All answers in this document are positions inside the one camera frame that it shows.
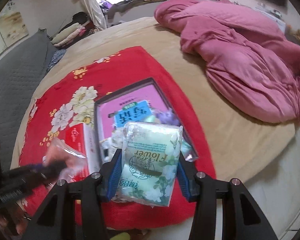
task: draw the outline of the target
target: red box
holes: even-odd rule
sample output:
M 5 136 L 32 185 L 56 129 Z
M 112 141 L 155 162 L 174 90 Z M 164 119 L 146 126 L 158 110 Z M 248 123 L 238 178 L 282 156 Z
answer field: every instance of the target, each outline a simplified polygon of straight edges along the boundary
M 88 165 L 72 179 L 72 182 L 85 179 L 101 168 L 101 158 L 97 155 L 94 130 L 85 123 L 66 129 L 65 143 L 87 158 Z

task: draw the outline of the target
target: sanitary pad package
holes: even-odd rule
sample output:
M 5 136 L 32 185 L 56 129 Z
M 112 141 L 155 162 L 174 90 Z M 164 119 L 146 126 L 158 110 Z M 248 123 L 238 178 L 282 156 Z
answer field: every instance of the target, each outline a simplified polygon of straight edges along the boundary
M 127 122 L 118 194 L 141 204 L 169 206 L 181 141 L 182 126 Z

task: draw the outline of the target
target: beige bed sheet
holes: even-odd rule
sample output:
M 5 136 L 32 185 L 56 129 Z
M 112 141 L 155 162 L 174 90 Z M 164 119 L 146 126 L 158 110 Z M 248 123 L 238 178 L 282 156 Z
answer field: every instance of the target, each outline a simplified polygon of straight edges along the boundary
M 172 75 L 191 101 L 205 132 L 217 178 L 246 181 L 256 175 L 286 147 L 295 135 L 295 125 L 268 124 L 240 112 L 209 85 L 201 57 L 182 53 L 179 41 L 177 33 L 161 27 L 154 18 L 145 17 L 111 27 L 71 46 L 33 94 L 19 128 L 11 168 L 18 166 L 35 98 L 74 69 L 121 49 L 142 46 Z

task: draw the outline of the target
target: purple item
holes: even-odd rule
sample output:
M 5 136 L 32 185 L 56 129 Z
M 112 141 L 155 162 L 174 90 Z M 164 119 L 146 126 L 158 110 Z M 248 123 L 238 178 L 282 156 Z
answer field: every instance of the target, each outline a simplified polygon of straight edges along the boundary
M 109 3 L 107 0 L 101 0 L 100 4 L 102 4 L 103 6 L 107 7 L 108 9 L 110 9 L 112 7 L 112 3 Z
M 172 112 L 171 108 L 166 112 L 155 114 L 155 117 L 158 118 L 162 124 L 181 125 L 178 117 Z
M 210 83 L 241 111 L 264 122 L 300 121 L 300 46 L 276 22 L 209 0 L 168 0 L 154 17 L 181 33 L 182 51 L 202 56 Z

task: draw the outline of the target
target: blue gripper pad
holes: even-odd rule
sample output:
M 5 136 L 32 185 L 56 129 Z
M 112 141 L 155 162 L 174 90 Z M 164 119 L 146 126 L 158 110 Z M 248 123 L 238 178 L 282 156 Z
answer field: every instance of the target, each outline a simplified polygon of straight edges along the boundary
M 97 187 L 97 194 L 101 202 L 109 202 L 117 192 L 122 173 L 122 150 L 117 149 L 112 160 L 104 163 L 100 169 L 102 183 Z
M 195 182 L 194 176 L 197 169 L 194 163 L 187 162 L 182 153 L 180 153 L 177 170 L 177 178 L 182 195 L 188 202 L 195 202 L 200 195 L 200 186 Z

